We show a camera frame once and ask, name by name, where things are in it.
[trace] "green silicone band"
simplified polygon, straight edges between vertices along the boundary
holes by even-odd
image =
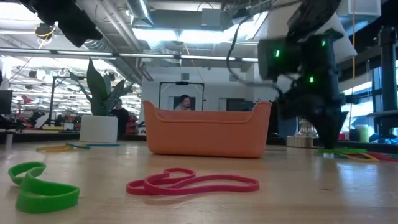
[[[75,206],[80,189],[73,185],[40,180],[46,165],[43,162],[25,162],[11,167],[8,174],[19,185],[16,208],[26,213],[48,213]],[[17,175],[26,172],[25,177]]]
[[[365,149],[319,149],[319,154],[322,153],[334,153],[334,154],[357,154],[366,153]]]

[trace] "ceiling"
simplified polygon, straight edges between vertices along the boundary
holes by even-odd
[[[133,18],[126,0],[77,0],[76,4],[83,9],[90,19],[96,24],[98,30],[104,35],[101,47],[95,48],[89,43],[82,47],[75,47],[62,34],[60,29],[54,29],[53,37],[50,41],[43,44],[43,40],[35,35],[35,28],[40,24],[40,20],[24,6],[20,4],[3,4],[0,6],[0,47],[15,47],[24,49],[57,49],[57,50],[79,50],[79,51],[108,51],[108,52],[150,52],[157,54],[191,54],[203,56],[222,56],[225,57],[231,47],[231,40],[237,28],[233,25],[229,16],[228,9],[256,5],[262,0],[211,0],[211,1],[192,1],[192,0],[147,0],[150,18],[157,23],[153,27],[145,25],[145,19]],[[235,57],[256,57],[256,45],[258,40],[265,36],[267,25],[264,22],[267,12],[256,14],[253,20],[245,22],[238,35],[238,41],[234,48]],[[50,85],[52,75],[57,75],[62,71],[71,70],[75,73],[85,74],[87,60],[76,58],[30,58],[30,57],[10,57],[6,59],[11,64],[10,73],[14,78],[10,82],[11,88],[17,91],[16,95],[27,95],[32,99],[43,102],[48,106]],[[240,68],[244,71],[249,63],[233,63],[232,67]],[[164,75],[176,78],[188,69],[192,71],[192,78],[203,80],[203,73],[212,68],[225,68],[223,61],[191,61],[191,60],[142,60],[135,58],[117,58],[116,60],[95,60],[95,67],[100,73],[112,72],[116,74],[116,80],[125,78],[130,82],[140,84],[143,80],[157,80],[164,78]],[[29,77],[31,70],[40,70],[40,74],[45,72],[43,80]],[[210,80],[214,81],[214,74],[209,75]],[[63,100],[68,95],[81,98],[85,101],[81,92],[71,90],[75,83],[59,84],[55,92],[56,100]],[[140,110],[140,89],[123,98],[124,103],[132,112]],[[72,100],[70,107],[73,107],[75,100]],[[89,113],[88,102],[85,109],[78,110],[81,113]]]

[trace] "door frame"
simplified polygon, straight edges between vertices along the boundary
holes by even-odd
[[[159,102],[157,104],[157,107],[160,108],[160,97],[162,94],[162,84],[168,83],[168,84],[176,84],[176,85],[201,85],[203,87],[203,91],[201,92],[201,110],[203,111],[203,105],[205,104],[205,84],[204,83],[192,83],[192,82],[160,82],[159,83]]]

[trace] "man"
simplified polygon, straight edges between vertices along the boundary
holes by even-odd
[[[174,110],[190,111],[191,110],[191,100],[189,99],[189,96],[186,94],[180,96],[180,104],[176,108],[174,108]]]
[[[126,133],[127,122],[129,121],[129,112],[122,107],[122,100],[119,99],[117,105],[110,113],[118,118],[118,138],[120,138]]]

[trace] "white planter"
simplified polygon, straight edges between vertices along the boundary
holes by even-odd
[[[118,140],[118,118],[107,116],[81,117],[81,142],[116,142]]]

